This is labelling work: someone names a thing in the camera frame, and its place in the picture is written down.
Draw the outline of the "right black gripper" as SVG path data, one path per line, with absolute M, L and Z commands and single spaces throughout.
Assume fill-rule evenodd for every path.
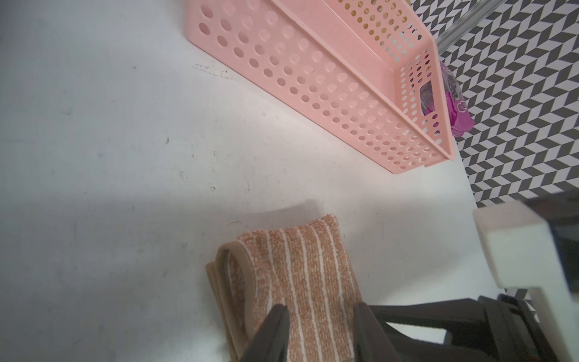
M 370 306 L 401 361 L 557 361 L 528 304 L 505 294 L 411 306 Z M 445 332 L 414 339 L 396 324 Z

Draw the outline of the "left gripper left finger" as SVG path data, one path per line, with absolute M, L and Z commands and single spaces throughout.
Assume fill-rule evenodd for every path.
M 285 362 L 290 337 L 290 312 L 278 304 L 271 308 L 240 362 Z

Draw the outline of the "striped beige square dishcloth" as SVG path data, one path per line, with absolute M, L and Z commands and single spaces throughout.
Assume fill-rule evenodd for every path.
M 289 310 L 289 361 L 354 360 L 353 312 L 363 299 L 332 214 L 245 232 L 223 244 L 206 271 L 231 360 L 241 359 L 275 305 Z

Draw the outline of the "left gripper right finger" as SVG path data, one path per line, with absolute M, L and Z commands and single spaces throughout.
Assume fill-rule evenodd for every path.
M 354 306 L 354 360 L 400 361 L 386 333 L 366 303 Z

